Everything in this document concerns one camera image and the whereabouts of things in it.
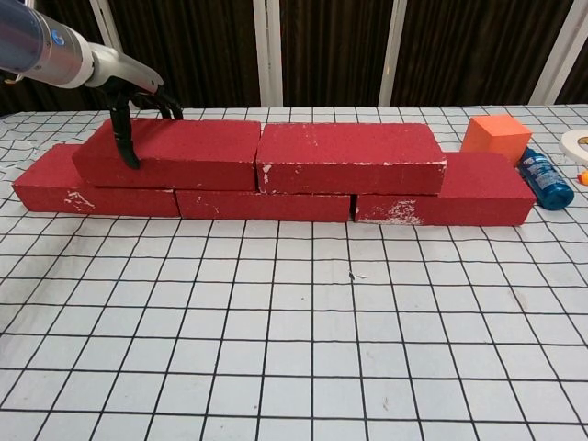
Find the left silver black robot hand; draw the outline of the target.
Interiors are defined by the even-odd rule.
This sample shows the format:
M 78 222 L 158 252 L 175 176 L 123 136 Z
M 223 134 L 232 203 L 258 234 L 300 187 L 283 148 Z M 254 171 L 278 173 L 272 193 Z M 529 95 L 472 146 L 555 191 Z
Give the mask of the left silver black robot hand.
M 164 119 L 181 119 L 183 109 L 151 67 L 97 43 L 92 43 L 90 49 L 94 71 L 85 85 L 105 96 L 119 155 L 127 167 L 138 169 L 140 160 L 134 152 L 129 102 L 143 99 L 156 106 Z

